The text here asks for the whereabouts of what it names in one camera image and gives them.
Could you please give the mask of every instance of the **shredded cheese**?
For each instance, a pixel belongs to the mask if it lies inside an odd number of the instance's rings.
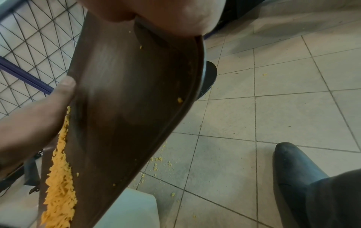
[[[53,151],[53,166],[50,167],[49,177],[45,181],[49,186],[44,202],[47,205],[47,210],[41,215],[41,224],[45,224],[45,228],[69,228],[75,213],[74,207],[77,199],[73,186],[73,176],[64,153],[69,113],[70,107],[68,107],[63,127],[59,133],[58,144]]]

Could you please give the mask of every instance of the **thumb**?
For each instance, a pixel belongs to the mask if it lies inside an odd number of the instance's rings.
[[[75,87],[75,80],[70,76],[66,76],[53,90],[47,100],[52,105],[57,106],[57,109],[66,109],[74,97]]]

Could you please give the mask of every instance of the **brown tray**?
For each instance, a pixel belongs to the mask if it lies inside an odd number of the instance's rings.
[[[87,14],[68,71],[78,84],[65,149],[78,199],[72,228],[91,228],[103,216],[186,115],[204,72],[201,37]],[[51,165],[45,153],[39,217]]]

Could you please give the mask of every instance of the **fingernail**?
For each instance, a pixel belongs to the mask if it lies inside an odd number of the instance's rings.
[[[60,84],[64,86],[72,86],[75,85],[75,80],[70,76],[66,76],[63,80],[60,81]]]

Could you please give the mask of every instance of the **black boot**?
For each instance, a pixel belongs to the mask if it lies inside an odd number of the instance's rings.
[[[311,227],[306,212],[307,188],[328,176],[289,142],[277,144],[274,159],[276,182],[294,218],[301,227]]]

